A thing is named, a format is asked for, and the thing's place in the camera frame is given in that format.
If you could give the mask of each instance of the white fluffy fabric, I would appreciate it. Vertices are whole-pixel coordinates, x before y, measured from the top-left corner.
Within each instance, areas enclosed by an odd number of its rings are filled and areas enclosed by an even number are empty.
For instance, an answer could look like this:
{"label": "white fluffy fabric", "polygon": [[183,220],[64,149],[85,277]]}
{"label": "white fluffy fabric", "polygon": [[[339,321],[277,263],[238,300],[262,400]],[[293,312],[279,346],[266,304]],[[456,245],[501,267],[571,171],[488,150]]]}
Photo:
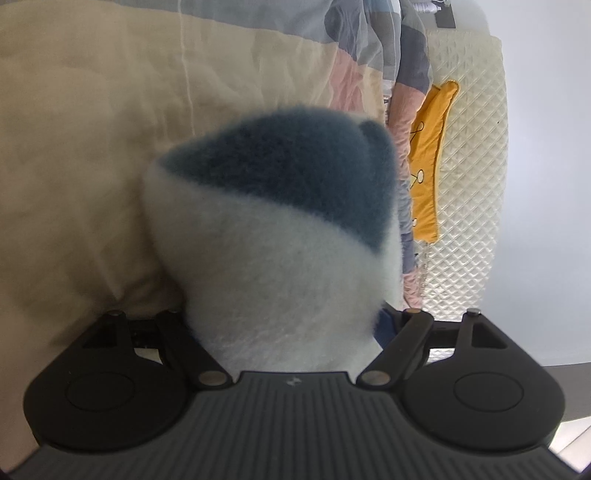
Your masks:
{"label": "white fluffy fabric", "polygon": [[144,202],[160,258],[185,292],[187,323],[234,377],[257,370],[355,378],[381,350],[376,315],[382,299],[400,291],[397,221],[385,261],[316,216],[201,186],[158,162]]}

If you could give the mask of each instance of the fluffy toy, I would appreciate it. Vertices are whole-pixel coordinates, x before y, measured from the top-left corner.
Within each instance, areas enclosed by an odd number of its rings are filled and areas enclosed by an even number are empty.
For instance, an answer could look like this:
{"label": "fluffy toy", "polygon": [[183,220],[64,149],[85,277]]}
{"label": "fluffy toy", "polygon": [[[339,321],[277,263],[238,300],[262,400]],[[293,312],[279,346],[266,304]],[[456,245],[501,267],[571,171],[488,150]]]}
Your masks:
{"label": "fluffy toy", "polygon": [[356,375],[375,357],[377,313],[400,288],[395,179],[387,131],[325,109],[251,119],[150,167],[157,252],[232,375]]}

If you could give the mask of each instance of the white quilted mattress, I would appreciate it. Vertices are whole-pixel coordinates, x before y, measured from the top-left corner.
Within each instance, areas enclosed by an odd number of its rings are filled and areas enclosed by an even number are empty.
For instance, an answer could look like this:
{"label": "white quilted mattress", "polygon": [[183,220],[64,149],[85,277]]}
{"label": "white quilted mattress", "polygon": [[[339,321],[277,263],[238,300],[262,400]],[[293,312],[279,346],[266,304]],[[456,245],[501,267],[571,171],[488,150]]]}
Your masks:
{"label": "white quilted mattress", "polygon": [[417,244],[423,308],[460,320],[478,306],[495,252],[505,187],[507,103],[501,41],[486,34],[428,32],[433,80],[460,84],[439,163],[440,239]]}

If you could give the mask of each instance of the pillowcase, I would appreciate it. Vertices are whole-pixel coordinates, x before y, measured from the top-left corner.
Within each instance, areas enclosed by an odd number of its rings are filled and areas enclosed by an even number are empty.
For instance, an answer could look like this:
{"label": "pillowcase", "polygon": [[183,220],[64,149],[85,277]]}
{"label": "pillowcase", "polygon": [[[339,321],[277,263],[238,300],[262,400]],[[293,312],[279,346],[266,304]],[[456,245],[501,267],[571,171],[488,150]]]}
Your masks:
{"label": "pillowcase", "polygon": [[438,165],[443,146],[447,116],[460,86],[448,80],[433,85],[417,113],[411,130],[408,156],[413,198],[413,234],[416,240],[430,244],[439,238],[437,224]]}

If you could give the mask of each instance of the dark blue fluffy patch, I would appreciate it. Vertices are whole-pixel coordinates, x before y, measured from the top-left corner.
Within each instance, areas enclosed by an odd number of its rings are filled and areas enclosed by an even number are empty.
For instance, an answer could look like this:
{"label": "dark blue fluffy patch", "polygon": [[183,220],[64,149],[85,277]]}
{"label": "dark blue fluffy patch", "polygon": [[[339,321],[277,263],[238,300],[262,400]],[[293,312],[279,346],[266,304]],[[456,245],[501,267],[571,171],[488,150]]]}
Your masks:
{"label": "dark blue fluffy patch", "polygon": [[185,179],[318,215],[374,252],[384,240],[396,171],[389,134],[375,122],[287,110],[188,142],[162,161]]}

